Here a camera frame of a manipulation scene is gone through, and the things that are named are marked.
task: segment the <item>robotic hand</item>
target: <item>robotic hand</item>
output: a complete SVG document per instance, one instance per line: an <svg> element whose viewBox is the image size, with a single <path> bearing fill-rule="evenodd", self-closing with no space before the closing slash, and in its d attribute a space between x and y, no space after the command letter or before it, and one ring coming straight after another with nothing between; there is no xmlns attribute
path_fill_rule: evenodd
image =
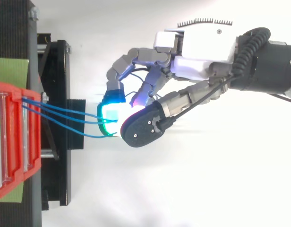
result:
<svg viewBox="0 0 291 227"><path fill-rule="evenodd" d="M158 32L154 49L131 49L107 72L107 92L98 114L120 119L126 102L121 80L136 70L148 74L130 108L143 109L118 122L121 137L132 147L158 139L186 112L218 99L229 88L291 98L291 46L268 41L267 28L236 37L231 26L229 21L195 19ZM136 64L147 68L135 69ZM153 97L170 79L195 84L155 101ZM111 133L105 125L100 125L102 133Z"/></svg>

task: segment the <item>green light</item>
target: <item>green light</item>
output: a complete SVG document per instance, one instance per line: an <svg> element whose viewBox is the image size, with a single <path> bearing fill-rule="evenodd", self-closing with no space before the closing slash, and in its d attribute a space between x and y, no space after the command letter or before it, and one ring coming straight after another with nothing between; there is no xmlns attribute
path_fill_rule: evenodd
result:
<svg viewBox="0 0 291 227"><path fill-rule="evenodd" d="M114 136L120 136L122 124L133 114L142 110L144 106L134 106L129 103L110 103L103 105L101 109L102 117L108 120L118 120L117 122L106 123L103 125L107 134L117 133Z"/></svg>

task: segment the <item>red container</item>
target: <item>red container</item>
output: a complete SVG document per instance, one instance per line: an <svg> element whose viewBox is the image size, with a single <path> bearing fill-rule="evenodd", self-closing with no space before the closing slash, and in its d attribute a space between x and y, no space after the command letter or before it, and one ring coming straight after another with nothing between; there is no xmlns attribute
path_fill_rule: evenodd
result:
<svg viewBox="0 0 291 227"><path fill-rule="evenodd" d="M41 167L40 116L29 112L29 167L24 172L22 96L41 100L40 94L34 91L0 83L0 198ZM38 107L29 107L40 111Z"/></svg>

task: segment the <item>black cable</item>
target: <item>black cable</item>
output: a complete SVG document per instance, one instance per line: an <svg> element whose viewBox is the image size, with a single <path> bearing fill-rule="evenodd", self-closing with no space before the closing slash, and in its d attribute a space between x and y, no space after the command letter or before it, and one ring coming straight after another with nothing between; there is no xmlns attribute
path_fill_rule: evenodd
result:
<svg viewBox="0 0 291 227"><path fill-rule="evenodd" d="M291 103L291 99L290 98L287 98L287 97L283 97L281 95L274 95L274 94L269 94L270 96L273 96L273 97L276 97L278 99L281 99L281 100L284 100L286 102L290 102Z"/></svg>
<svg viewBox="0 0 291 227"><path fill-rule="evenodd" d="M182 111L181 113L179 113L178 115L171 117L172 122L175 122L178 118L182 117L183 115L185 115L188 111L192 110L193 108L195 108L196 106L198 106L199 104L201 104L202 102L204 102L205 100L207 100L209 97L211 97L214 93L216 93L220 88L222 88L223 86L227 85L228 83L231 83L232 81L236 80L237 78L235 77L231 77L228 78L227 80L225 80L224 82L222 82L221 84L219 84L217 87L215 87L212 91L210 91L209 93L207 93L205 96L203 96L201 99L199 99L197 102L193 103L189 108L185 109L184 111Z"/></svg>
<svg viewBox="0 0 291 227"><path fill-rule="evenodd" d="M258 27L246 32L252 38L238 53L233 65L231 73L234 77L243 77L245 68L252 61L254 54L268 41L270 38L270 30L265 27Z"/></svg>
<svg viewBox="0 0 291 227"><path fill-rule="evenodd" d="M149 68L138 68L138 69L133 69L132 72L137 72L137 71L147 71L147 72L149 72L150 69Z"/></svg>
<svg viewBox="0 0 291 227"><path fill-rule="evenodd" d="M128 93L125 97L127 97L127 96L129 96L129 95L131 95L131 94L133 94L133 93L137 93L137 91L131 91L131 92Z"/></svg>
<svg viewBox="0 0 291 227"><path fill-rule="evenodd" d="M140 76L137 76L137 75L134 74L134 73L131 73L131 75L134 76L134 77L137 77L137 78L140 79L142 82L144 82L144 80L143 80Z"/></svg>

